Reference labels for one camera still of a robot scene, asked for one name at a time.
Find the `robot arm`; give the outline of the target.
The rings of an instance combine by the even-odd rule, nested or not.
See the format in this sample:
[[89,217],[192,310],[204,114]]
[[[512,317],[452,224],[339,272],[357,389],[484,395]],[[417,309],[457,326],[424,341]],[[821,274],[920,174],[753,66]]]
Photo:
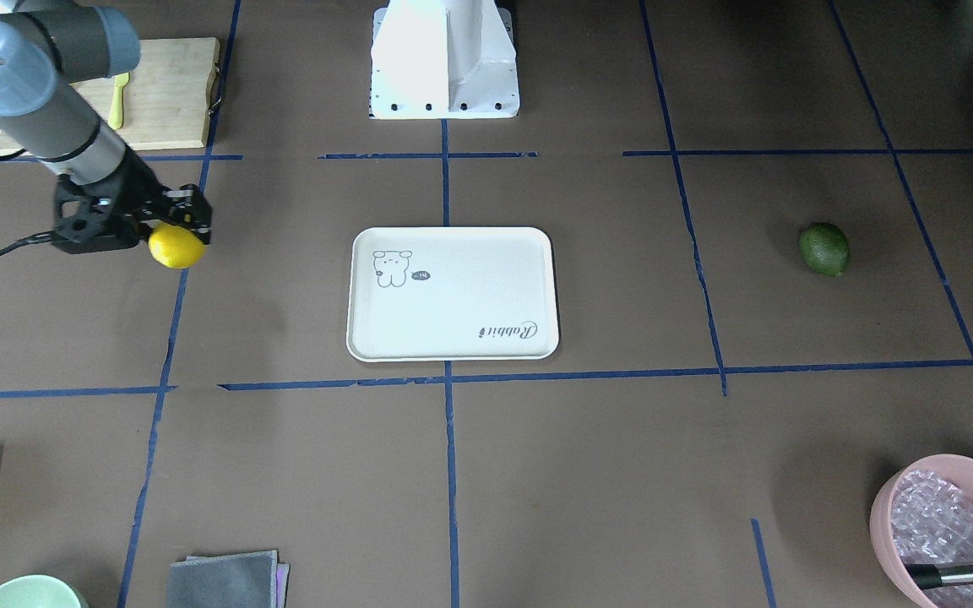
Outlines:
[[0,3],[0,131],[57,177],[54,226],[5,247],[50,245],[69,254],[146,243],[171,269],[196,263],[211,242],[212,208],[199,186],[163,185],[76,90],[140,63],[123,12],[73,1]]

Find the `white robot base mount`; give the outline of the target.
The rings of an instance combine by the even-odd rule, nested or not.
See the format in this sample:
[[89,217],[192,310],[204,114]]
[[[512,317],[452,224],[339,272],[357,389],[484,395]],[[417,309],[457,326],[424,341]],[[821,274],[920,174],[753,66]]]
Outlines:
[[519,114],[514,15],[502,1],[390,1],[372,24],[371,118]]

